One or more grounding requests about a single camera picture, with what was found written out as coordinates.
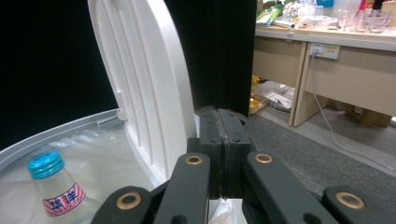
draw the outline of cardboard box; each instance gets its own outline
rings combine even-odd
[[[355,105],[346,105],[346,115],[367,128],[387,127],[392,119],[392,116]]]

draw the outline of black curtain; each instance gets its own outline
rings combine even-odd
[[[253,65],[256,0],[165,0],[190,75],[194,108],[245,116]]]
[[[117,108],[87,1],[0,4],[0,149]]]

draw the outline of desk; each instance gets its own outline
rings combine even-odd
[[[312,64],[308,51],[312,42],[341,46],[338,60],[316,58]],[[320,30],[290,34],[287,29],[258,27],[253,74],[295,88],[292,126],[319,111],[314,90],[323,106],[332,98],[396,116],[396,34]]]

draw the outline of gray carpet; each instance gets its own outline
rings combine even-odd
[[[261,116],[250,116],[246,127],[256,148],[275,153],[309,190],[322,195],[327,187],[349,186],[371,196],[396,220],[395,177]]]

